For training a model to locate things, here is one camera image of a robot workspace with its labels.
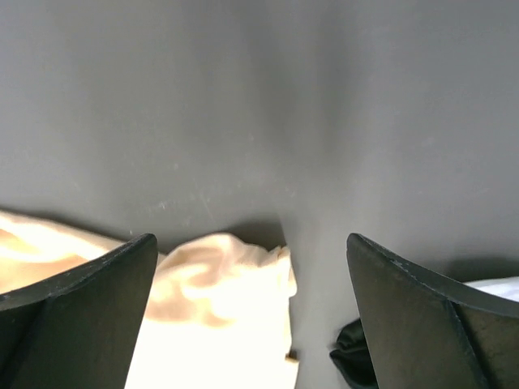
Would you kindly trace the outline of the peach yellow t shirt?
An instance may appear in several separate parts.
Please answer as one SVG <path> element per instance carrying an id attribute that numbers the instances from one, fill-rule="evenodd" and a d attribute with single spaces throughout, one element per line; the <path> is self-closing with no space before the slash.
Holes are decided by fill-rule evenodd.
<path id="1" fill-rule="evenodd" d="M 120 241 L 1 214 L 1 290 L 96 259 Z M 214 233 L 160 254 L 127 376 L 129 388 L 293 388 L 290 250 Z"/>

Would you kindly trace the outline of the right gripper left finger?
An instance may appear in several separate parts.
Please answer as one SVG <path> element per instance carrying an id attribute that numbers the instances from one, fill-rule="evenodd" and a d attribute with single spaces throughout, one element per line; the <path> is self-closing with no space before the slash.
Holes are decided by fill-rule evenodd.
<path id="1" fill-rule="evenodd" d="M 1 295 L 3 388 L 123 388 L 158 258 L 144 234 Z"/>

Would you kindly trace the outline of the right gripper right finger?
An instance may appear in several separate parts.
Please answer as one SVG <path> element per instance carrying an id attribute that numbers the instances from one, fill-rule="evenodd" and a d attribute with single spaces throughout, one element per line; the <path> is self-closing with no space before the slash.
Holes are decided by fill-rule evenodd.
<path id="1" fill-rule="evenodd" d="M 358 233 L 346 257 L 381 388 L 516 388 L 518 304 Z"/>

